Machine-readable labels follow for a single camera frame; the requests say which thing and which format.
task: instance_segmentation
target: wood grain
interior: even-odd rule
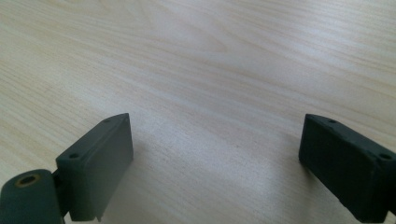
[[[395,150],[395,24],[391,0],[1,1],[0,183],[128,112],[103,223],[359,223],[298,162],[304,114]]]

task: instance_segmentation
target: table surface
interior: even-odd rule
[[[395,150],[395,24],[393,0],[1,1],[0,183],[129,113],[103,223],[359,223],[299,163],[304,115]]]

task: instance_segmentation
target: screw hole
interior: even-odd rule
[[[78,157],[79,157],[79,155],[78,155],[77,153],[73,153],[73,154],[71,154],[71,155],[69,156],[70,159],[76,159],[76,158],[78,158]]]
[[[40,178],[40,175],[26,175],[21,177],[16,183],[15,186],[18,188],[25,188],[30,185],[33,185]]]
[[[392,159],[392,157],[390,155],[387,154],[379,154],[379,157],[384,159],[384,160],[390,160]]]

